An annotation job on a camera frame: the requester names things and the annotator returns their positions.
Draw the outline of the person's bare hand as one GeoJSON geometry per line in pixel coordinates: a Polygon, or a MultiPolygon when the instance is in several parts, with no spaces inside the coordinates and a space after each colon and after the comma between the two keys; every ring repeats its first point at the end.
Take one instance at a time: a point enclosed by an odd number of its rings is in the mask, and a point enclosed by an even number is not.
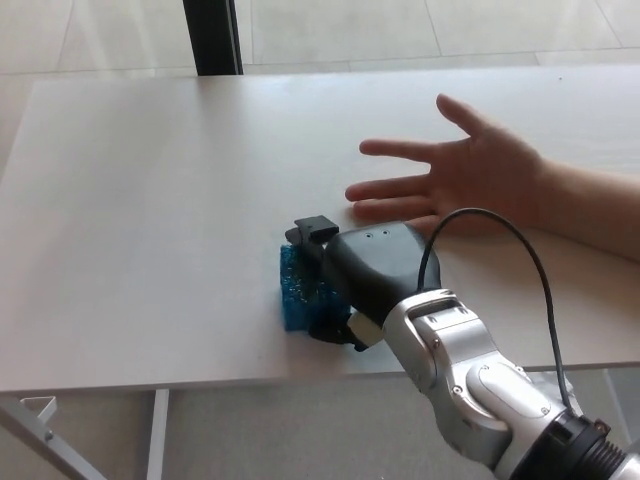
{"type": "Polygon", "coordinates": [[[422,175],[372,180],[345,191],[353,216],[365,223],[406,222],[429,236],[455,210],[493,211],[519,228],[542,225],[541,182],[549,163],[533,147],[483,117],[471,106],[441,94],[439,113],[465,133],[461,140],[424,143],[368,139],[362,154],[425,163],[422,175]]]}

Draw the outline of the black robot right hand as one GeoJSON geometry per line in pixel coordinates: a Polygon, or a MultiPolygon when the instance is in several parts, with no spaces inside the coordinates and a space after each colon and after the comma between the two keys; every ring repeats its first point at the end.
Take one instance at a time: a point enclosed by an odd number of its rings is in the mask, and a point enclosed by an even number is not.
{"type": "Polygon", "coordinates": [[[319,215],[296,220],[285,239],[279,279],[287,332],[362,352],[381,341],[391,309],[418,290],[425,240],[403,222],[341,231],[319,215]]]}

